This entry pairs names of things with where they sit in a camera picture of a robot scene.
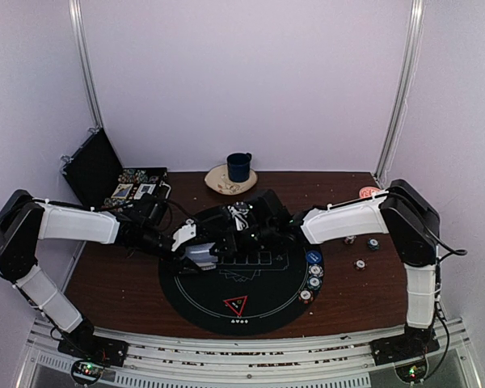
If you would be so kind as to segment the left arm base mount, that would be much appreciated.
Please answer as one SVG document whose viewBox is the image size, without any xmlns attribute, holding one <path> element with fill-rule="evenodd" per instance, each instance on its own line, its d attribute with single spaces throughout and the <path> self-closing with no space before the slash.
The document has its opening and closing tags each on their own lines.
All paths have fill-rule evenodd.
<svg viewBox="0 0 485 388">
<path fill-rule="evenodd" d="M 95 384 L 109 367 L 124 365 L 129 344 L 118 339 L 95 337 L 89 352 L 78 350 L 67 340 L 61 340 L 57 346 L 60 353 L 76 357 L 70 366 L 70 376 L 82 386 Z"/>
</svg>

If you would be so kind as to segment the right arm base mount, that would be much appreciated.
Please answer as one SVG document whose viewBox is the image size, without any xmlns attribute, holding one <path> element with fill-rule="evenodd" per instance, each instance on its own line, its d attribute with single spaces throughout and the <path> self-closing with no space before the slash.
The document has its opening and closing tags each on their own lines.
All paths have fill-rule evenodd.
<svg viewBox="0 0 485 388">
<path fill-rule="evenodd" d="M 401 382 L 416 384 L 429 375 L 427 355 L 440 349 L 439 342 L 431 339 L 422 344 L 404 335 L 376 339 L 370 343 L 376 366 L 393 364 L 396 376 Z"/>
</svg>

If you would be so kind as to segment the blue white chip stack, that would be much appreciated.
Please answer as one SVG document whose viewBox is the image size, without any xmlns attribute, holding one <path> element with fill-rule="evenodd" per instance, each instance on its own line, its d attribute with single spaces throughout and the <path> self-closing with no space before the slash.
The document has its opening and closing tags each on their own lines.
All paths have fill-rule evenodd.
<svg viewBox="0 0 485 388">
<path fill-rule="evenodd" d="M 356 236 L 348 236 L 344 239 L 346 245 L 352 245 L 356 240 Z"/>
</svg>

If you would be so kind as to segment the orange hundred chip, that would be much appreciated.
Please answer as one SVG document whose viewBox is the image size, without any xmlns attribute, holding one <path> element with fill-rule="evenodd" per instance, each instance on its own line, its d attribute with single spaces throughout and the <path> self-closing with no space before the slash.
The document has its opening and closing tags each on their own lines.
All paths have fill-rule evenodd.
<svg viewBox="0 0 485 388">
<path fill-rule="evenodd" d="M 309 290 L 309 289 L 303 289 L 299 294 L 298 294 L 298 300 L 301 303 L 304 304 L 309 304 L 314 300 L 314 293 Z"/>
</svg>

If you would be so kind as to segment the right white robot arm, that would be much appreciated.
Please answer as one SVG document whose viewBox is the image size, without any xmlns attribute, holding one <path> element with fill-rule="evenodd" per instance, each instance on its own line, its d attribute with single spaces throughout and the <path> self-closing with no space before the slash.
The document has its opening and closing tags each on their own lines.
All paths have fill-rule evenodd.
<svg viewBox="0 0 485 388">
<path fill-rule="evenodd" d="M 438 212 L 406 181 L 339 204 L 314 205 L 290 213 L 272 190 L 228 205 L 238 253 L 281 243 L 323 245 L 351 236 L 386 236 L 406 285 L 407 312 L 398 348 L 416 356 L 432 338 L 441 274 Z"/>
</svg>

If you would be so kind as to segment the blue ten poker chip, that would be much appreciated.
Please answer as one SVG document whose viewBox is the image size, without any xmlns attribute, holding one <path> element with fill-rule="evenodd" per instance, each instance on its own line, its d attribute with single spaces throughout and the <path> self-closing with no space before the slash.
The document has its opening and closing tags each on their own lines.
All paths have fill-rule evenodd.
<svg viewBox="0 0 485 388">
<path fill-rule="evenodd" d="M 312 264 L 309 266 L 309 274 L 311 276 L 322 277 L 323 268 L 318 264 Z"/>
</svg>

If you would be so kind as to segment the green fifty poker chip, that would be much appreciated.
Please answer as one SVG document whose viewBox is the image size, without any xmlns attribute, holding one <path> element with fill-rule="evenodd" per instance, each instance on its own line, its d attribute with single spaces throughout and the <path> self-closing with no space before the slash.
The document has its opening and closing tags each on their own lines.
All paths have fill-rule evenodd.
<svg viewBox="0 0 485 388">
<path fill-rule="evenodd" d="M 315 291 L 321 288 L 322 283 L 322 280 L 318 276 L 310 276 L 306 286 L 308 289 Z"/>
</svg>

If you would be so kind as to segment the red triangle all-in marker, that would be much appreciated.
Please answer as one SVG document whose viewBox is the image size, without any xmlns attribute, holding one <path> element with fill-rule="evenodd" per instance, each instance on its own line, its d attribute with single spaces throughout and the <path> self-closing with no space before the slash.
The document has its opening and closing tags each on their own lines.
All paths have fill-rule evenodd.
<svg viewBox="0 0 485 388">
<path fill-rule="evenodd" d="M 238 317 L 243 315 L 244 309 L 247 304 L 247 295 L 232 297 L 225 299 L 223 303 L 231 309 L 231 311 Z"/>
</svg>

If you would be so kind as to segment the blue playing card deck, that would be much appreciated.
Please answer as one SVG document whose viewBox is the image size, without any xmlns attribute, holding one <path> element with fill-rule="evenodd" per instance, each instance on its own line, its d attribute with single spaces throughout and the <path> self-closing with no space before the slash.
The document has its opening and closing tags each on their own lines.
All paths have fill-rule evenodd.
<svg viewBox="0 0 485 388">
<path fill-rule="evenodd" d="M 218 259 L 216 256 L 210 253 L 213 245 L 213 242 L 208 242 L 188 246 L 185 249 L 184 257 L 190 259 L 203 271 L 215 269 Z"/>
</svg>

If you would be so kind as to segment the blue small blind button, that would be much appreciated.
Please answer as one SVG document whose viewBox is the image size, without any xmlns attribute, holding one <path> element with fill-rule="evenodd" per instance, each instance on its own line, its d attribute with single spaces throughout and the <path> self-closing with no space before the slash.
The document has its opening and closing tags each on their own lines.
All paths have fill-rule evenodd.
<svg viewBox="0 0 485 388">
<path fill-rule="evenodd" d="M 305 255 L 306 261 L 309 264 L 320 264 L 323 261 L 323 255 L 320 251 L 307 251 Z"/>
</svg>

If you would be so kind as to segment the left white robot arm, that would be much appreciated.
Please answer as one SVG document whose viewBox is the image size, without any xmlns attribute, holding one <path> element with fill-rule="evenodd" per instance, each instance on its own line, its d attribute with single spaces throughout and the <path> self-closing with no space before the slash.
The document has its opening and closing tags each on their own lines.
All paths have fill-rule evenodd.
<svg viewBox="0 0 485 388">
<path fill-rule="evenodd" d="M 39 254 L 56 243 L 118 244 L 154 255 L 177 273 L 215 268 L 221 234 L 214 232 L 199 242 L 209 228 L 191 214 L 183 226 L 166 234 L 158 227 L 158 213 L 167 203 L 145 194 L 121 205 L 86 208 L 17 189 L 0 210 L 0 277 L 33 304 L 81 358 L 91 359 L 100 350 L 95 327 L 44 269 L 46 261 Z"/>
</svg>

